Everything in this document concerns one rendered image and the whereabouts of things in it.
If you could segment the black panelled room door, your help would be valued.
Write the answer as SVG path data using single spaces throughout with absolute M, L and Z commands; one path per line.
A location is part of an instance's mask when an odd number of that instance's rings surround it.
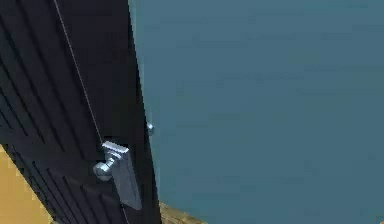
M 105 141 L 141 210 L 95 176 Z M 162 224 L 129 0 L 0 0 L 0 145 L 57 224 Z

